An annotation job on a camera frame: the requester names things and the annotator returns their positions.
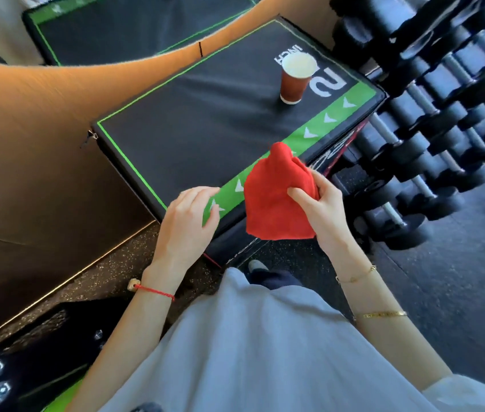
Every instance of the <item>black speckled floor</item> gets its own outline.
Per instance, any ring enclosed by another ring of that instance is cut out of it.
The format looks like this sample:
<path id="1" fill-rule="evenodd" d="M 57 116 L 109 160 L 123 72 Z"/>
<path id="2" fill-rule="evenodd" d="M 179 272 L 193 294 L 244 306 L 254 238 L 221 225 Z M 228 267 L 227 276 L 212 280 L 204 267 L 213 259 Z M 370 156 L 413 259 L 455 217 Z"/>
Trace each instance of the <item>black speckled floor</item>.
<path id="1" fill-rule="evenodd" d="M 406 251 L 374 245 L 373 262 L 411 319 L 456 373 L 485 383 L 485 185 L 465 194 L 466 209 L 435 221 L 431 242 Z M 0 339 L 62 301 L 127 292 L 131 277 L 150 263 L 158 225 L 116 250 L 93 269 L 0 330 Z M 350 315 L 334 271 L 316 241 L 268 243 L 254 258 L 294 272 L 331 306 Z M 217 289 L 221 272 L 199 260 L 188 272 L 167 322 L 201 293 Z"/>

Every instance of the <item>hand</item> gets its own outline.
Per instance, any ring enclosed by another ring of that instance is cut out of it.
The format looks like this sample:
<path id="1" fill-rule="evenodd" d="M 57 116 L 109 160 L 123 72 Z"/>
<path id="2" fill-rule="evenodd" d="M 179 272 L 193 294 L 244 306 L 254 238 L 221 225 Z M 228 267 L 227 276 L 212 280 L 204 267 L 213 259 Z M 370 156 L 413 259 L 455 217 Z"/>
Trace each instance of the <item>hand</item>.
<path id="1" fill-rule="evenodd" d="M 199 186 L 183 191 L 170 204 L 158 234 L 151 269 L 143 273 L 142 282 L 154 275 L 152 267 L 158 265 L 159 270 L 171 272 L 175 276 L 171 279 L 177 284 L 176 287 L 181 283 L 185 272 L 204 253 L 218 228 L 218 204 L 212 207 L 210 218 L 202 226 L 202 216 L 208 201 L 218 192 L 219 188 Z"/>
<path id="2" fill-rule="evenodd" d="M 309 224 L 317 234 L 319 246 L 331 256 L 341 242 L 352 237 L 345 217 L 342 193 L 319 172 L 310 172 L 319 187 L 318 201 L 300 188 L 288 188 L 287 193 L 304 210 Z"/>

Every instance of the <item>white triangle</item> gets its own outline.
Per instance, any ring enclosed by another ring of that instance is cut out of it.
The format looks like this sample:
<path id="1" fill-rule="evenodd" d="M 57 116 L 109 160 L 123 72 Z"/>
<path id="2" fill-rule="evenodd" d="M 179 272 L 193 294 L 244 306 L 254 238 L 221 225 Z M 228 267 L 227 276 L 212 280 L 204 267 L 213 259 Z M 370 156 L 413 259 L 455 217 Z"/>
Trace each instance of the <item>white triangle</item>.
<path id="1" fill-rule="evenodd" d="M 335 118 L 330 118 L 327 112 L 324 113 L 324 122 L 325 123 L 336 123 L 337 119 Z"/>
<path id="2" fill-rule="evenodd" d="M 237 179 L 237 186 L 235 187 L 235 192 L 242 192 L 244 191 L 243 184 L 241 183 L 240 179 Z"/>
<path id="3" fill-rule="evenodd" d="M 210 210 L 211 210 L 211 211 L 212 211 L 212 207 L 213 207 L 214 205 L 216 205 L 216 200 L 215 200 L 215 199 L 213 199 L 213 200 L 212 200 L 212 205 L 210 206 Z M 220 210 L 220 211 L 225 211 L 225 209 L 224 209 L 224 208 L 222 208 L 222 207 L 219 207 L 219 210 Z"/>
<path id="4" fill-rule="evenodd" d="M 350 103 L 348 99 L 344 96 L 344 108 L 351 108 L 351 107 L 356 107 L 356 105 Z"/>
<path id="5" fill-rule="evenodd" d="M 310 133 L 309 129 L 307 127 L 306 127 L 306 131 L 303 134 L 303 138 L 305 138 L 305 139 L 310 139 L 312 137 L 318 137 L 318 136 L 319 136 L 318 134 Z"/>

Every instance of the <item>cup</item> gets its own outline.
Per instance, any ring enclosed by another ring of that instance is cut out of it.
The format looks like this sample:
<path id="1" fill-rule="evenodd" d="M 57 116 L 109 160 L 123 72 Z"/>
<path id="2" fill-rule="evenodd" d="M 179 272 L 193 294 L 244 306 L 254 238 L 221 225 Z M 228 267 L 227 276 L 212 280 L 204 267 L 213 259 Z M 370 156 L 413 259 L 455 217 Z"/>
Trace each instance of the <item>cup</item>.
<path id="1" fill-rule="evenodd" d="M 282 66 L 280 99 L 285 104 L 297 104 L 318 68 L 317 61 L 308 53 L 297 52 L 285 56 Z"/>

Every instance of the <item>person's left hand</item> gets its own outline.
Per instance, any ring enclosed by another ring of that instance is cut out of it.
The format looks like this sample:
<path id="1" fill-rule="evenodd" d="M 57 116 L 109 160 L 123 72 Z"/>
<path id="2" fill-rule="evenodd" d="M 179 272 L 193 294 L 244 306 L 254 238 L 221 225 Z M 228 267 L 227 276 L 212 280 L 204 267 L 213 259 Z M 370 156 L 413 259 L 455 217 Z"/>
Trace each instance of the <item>person's left hand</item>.
<path id="1" fill-rule="evenodd" d="M 153 263 L 182 275 L 204 253 L 219 224 L 219 206 L 214 205 L 205 226 L 202 216 L 219 188 L 199 186 L 179 194 L 168 209 L 158 234 Z"/>

